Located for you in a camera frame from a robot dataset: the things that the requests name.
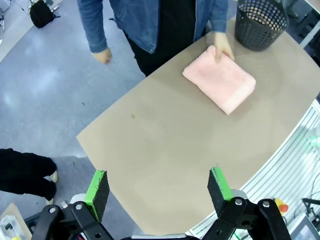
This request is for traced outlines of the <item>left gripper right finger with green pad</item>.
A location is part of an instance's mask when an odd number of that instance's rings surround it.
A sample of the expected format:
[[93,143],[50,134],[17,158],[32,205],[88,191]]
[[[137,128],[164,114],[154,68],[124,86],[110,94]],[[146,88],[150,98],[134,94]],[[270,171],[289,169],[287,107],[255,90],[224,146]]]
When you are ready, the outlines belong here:
[[229,240],[237,229],[253,240],[290,240],[291,236],[274,200],[252,203],[234,196],[220,167],[210,169],[207,189],[217,219],[204,235],[206,240]]

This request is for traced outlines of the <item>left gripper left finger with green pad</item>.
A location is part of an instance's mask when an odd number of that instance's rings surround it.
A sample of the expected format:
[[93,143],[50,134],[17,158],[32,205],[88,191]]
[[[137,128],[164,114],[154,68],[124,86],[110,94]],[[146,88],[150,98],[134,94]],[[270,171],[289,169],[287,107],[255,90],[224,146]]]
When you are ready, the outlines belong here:
[[102,225],[110,187],[107,172],[97,170],[84,200],[70,203],[66,208],[45,206],[35,225],[33,240],[71,240],[84,234],[87,240],[110,240],[112,236]]

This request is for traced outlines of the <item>person's right hand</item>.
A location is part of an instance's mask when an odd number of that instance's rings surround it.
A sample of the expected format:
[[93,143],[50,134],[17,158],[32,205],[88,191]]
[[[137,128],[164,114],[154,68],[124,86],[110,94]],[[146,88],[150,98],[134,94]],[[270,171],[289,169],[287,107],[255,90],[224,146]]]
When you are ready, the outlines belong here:
[[105,65],[112,60],[112,52],[108,47],[101,52],[93,53],[93,56],[98,62]]

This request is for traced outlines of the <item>person's left hand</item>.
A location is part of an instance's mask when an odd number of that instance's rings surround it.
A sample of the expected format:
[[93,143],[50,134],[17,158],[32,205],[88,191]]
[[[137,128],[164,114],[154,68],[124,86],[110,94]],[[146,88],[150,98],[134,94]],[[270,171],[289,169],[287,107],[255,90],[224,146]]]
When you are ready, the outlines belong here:
[[227,39],[227,35],[223,32],[214,32],[213,33],[213,43],[215,47],[215,60],[219,62],[225,54],[231,60],[235,60],[232,49]]

